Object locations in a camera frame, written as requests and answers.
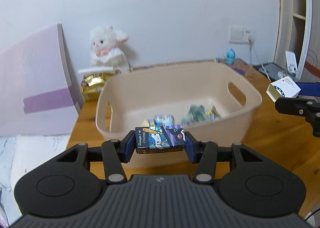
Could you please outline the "white bearing box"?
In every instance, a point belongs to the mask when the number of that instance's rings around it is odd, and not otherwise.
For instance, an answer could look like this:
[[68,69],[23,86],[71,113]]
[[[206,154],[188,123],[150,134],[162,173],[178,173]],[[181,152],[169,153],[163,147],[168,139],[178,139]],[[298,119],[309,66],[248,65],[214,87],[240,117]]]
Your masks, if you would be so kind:
[[296,98],[300,91],[301,89],[292,80],[292,78],[286,76],[270,83],[266,90],[266,93],[270,97],[270,99],[275,102],[280,97]]

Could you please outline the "green packet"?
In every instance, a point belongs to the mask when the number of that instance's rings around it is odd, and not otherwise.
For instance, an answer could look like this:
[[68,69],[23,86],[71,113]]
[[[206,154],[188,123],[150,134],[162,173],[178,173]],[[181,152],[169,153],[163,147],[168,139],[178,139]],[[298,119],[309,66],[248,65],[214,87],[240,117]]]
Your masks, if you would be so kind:
[[181,125],[187,126],[193,123],[199,123],[207,120],[212,120],[212,114],[207,114],[208,110],[203,105],[191,105],[186,116],[181,118]]

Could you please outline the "dark cartoon card box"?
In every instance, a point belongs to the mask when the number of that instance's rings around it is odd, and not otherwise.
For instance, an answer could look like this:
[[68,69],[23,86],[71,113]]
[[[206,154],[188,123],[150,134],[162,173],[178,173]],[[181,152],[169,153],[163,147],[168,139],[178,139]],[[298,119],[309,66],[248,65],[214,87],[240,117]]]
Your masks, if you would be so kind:
[[181,125],[136,127],[138,154],[178,152],[185,147],[185,134]]

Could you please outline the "blue orange cartoon box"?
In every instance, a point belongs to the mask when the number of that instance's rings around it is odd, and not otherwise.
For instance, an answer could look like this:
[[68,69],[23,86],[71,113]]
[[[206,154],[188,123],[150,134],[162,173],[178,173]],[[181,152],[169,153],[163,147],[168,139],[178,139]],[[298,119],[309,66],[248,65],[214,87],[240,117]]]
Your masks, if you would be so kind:
[[170,114],[155,115],[152,119],[148,119],[147,123],[149,126],[172,126],[175,124],[175,119]]

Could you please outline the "white desk stand device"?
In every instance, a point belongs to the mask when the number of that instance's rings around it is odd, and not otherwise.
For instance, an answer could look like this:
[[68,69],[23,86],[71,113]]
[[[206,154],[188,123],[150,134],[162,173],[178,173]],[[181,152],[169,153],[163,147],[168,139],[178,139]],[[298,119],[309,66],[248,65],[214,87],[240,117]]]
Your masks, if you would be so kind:
[[278,77],[284,78],[286,76],[289,76],[291,79],[294,80],[296,78],[297,69],[298,69],[296,55],[294,52],[286,50],[285,57],[286,57],[286,68],[278,72]]

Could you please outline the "beige plastic storage basket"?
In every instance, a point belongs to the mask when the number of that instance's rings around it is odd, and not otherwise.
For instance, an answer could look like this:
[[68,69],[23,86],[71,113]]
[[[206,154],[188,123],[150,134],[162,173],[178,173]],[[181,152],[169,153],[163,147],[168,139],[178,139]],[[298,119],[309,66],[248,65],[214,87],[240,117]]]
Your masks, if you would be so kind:
[[219,119],[185,127],[196,140],[229,147],[244,138],[262,97],[232,68],[215,62],[165,65],[110,78],[95,124],[105,140],[122,139],[144,120],[169,114],[179,124],[192,105],[215,107]]

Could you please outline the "gold foil snack bag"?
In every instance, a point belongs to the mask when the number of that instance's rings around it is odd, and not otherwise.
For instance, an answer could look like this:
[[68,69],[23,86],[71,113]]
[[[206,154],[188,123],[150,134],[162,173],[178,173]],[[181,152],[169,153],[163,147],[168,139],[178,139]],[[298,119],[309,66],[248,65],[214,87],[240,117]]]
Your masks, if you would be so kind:
[[84,76],[80,83],[80,92],[84,100],[97,100],[105,85],[105,82],[117,73],[93,73]]

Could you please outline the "purple patterned table mat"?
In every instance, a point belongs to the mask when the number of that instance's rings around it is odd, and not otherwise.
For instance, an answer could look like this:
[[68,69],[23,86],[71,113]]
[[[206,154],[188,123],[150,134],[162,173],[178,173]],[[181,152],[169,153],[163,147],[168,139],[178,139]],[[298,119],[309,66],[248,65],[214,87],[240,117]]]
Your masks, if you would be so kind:
[[221,63],[229,66],[243,77],[250,77],[255,72],[250,64],[240,58],[236,58],[233,64],[227,64],[224,59],[221,60]]

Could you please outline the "blue penguin figurine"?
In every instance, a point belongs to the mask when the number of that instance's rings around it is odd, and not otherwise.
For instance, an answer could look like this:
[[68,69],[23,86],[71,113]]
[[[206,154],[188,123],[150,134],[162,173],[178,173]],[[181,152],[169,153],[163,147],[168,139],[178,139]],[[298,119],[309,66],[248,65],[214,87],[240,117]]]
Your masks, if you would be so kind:
[[235,61],[235,57],[236,57],[235,51],[233,49],[229,49],[225,55],[225,63],[227,65],[233,65]]

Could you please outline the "pink headboard panel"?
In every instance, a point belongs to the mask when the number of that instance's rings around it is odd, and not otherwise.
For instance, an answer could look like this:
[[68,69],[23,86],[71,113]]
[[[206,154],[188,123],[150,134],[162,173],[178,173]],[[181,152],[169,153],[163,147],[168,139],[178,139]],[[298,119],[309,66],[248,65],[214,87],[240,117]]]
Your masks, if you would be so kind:
[[69,134],[79,112],[61,24],[1,53],[2,136]]

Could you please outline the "white bedding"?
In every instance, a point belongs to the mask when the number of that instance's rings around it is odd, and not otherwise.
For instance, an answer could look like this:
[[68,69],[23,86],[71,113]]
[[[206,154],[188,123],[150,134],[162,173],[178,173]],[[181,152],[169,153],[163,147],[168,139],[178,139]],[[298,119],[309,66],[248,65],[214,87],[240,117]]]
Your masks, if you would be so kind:
[[14,198],[18,180],[63,152],[69,138],[69,135],[1,137],[1,227],[9,227],[21,217]]

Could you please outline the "white plush lamb toy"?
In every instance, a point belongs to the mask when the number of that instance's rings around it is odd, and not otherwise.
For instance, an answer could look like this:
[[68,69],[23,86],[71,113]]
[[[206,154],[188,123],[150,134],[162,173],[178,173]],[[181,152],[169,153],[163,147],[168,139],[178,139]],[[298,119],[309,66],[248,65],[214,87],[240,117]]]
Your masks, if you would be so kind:
[[128,73],[130,65],[120,49],[120,45],[128,40],[127,35],[113,26],[97,26],[91,31],[91,65],[113,67],[120,73]]

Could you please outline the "white wall switch socket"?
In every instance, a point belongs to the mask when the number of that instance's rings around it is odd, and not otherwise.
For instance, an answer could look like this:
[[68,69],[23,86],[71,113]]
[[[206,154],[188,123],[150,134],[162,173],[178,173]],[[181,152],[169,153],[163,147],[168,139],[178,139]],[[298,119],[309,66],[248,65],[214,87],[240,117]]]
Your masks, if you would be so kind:
[[252,44],[254,41],[254,29],[249,26],[230,25],[229,43]]

